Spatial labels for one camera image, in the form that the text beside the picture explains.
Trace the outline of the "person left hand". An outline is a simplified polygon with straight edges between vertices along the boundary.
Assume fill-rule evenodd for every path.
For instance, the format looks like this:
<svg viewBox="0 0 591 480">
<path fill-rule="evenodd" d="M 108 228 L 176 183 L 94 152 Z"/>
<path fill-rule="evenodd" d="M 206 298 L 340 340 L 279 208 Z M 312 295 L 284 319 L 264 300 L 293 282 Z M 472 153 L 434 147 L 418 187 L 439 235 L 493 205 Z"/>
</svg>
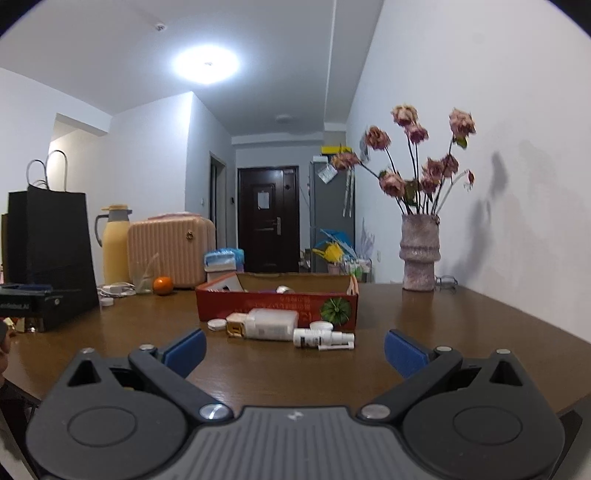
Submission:
<svg viewBox="0 0 591 480">
<path fill-rule="evenodd" d="M 15 330 L 5 321 L 0 321 L 0 375 L 4 376 L 9 365 L 9 354 L 11 351 L 12 339 L 15 337 Z"/>
</svg>

